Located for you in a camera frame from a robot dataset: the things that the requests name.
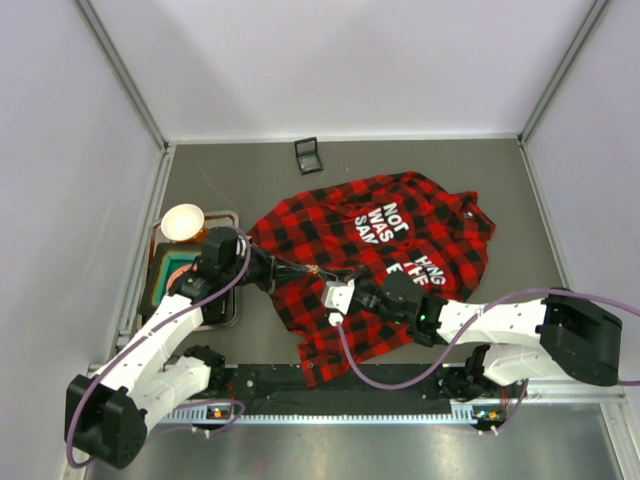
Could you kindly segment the red black plaid shirt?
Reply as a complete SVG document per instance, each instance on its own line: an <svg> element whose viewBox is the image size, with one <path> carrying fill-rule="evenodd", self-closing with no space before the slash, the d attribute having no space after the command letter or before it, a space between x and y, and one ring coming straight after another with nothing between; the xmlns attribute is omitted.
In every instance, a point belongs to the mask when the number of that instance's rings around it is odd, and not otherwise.
<svg viewBox="0 0 640 480"><path fill-rule="evenodd" d="M364 266L372 283L401 271L422 290L466 301L484 275L496 225L477 204L476 191L448 193L417 172L367 179L298 193L282 200L249 230L264 251L330 271ZM337 330L321 302L324 281L304 275L271 295L298 345L307 386L350 370ZM346 317L343 329L357 363L413 343L407 326L367 311Z"/></svg>

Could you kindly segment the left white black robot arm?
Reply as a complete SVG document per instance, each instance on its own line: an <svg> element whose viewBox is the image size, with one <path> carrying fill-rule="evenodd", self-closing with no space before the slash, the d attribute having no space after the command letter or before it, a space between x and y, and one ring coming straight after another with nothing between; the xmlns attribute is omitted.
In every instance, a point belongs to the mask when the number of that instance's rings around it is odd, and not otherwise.
<svg viewBox="0 0 640 480"><path fill-rule="evenodd" d="M206 390L214 363L191 354L165 364L205 320L206 305L234 287L255 284L271 293L307 273L314 261L291 262L254 245L237 227L210 230L194 264L176 278L143 328L93 376L76 376L65 405L66 460L81 469L100 460L127 467L154 427L185 400ZM87 461L75 459L75 452Z"/></svg>

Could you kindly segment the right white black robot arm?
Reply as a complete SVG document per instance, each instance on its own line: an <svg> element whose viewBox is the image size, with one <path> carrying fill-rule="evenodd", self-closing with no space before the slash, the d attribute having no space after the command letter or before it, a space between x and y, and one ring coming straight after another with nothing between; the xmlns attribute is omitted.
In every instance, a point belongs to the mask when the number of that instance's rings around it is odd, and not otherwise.
<svg viewBox="0 0 640 480"><path fill-rule="evenodd" d="M464 374L450 392L475 398L483 389L531 378L566 375L584 384L612 387L619 380L622 322L606 300L566 289L528 289L491 304L430 295L401 271L376 285L350 275L325 284L321 301L340 331L348 315L366 311L404 326L425 347L475 344Z"/></svg>

